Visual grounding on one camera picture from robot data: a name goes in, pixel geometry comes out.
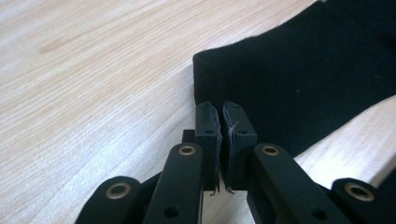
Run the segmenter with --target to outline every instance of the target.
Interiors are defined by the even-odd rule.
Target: light wood surface
[[[259,35],[313,0],[0,2],[0,223],[73,223],[105,180],[144,181],[194,128],[191,58]],[[296,158],[326,187],[395,164],[396,98]],[[253,223],[246,193],[204,223]]]

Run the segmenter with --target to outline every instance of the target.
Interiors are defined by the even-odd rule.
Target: wood grain
[[[193,129],[191,58],[277,27],[295,1],[2,1],[0,223],[73,223],[103,181],[144,181]],[[296,158],[329,186],[394,167],[396,99]],[[246,194],[205,195],[204,223],[252,223]]]

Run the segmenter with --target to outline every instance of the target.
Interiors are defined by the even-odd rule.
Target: black cloth
[[[316,2],[265,34],[195,54],[193,73],[196,104],[241,105],[259,142],[297,156],[396,93],[395,1]]]

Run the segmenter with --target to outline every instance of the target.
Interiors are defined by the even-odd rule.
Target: table surface
[[[2,1],[0,223],[73,223],[116,175],[144,181],[194,128],[191,58],[295,16],[298,1]],[[396,97],[295,160],[319,184],[374,186],[396,162]],[[204,197],[204,223],[253,223],[246,193]]]

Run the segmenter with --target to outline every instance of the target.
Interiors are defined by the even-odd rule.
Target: wooden table
[[[299,1],[0,3],[0,223],[73,223],[103,181],[144,181],[194,128],[191,58],[277,27]],[[329,187],[395,166],[396,97],[296,158]],[[246,194],[205,195],[204,223],[253,223]]]

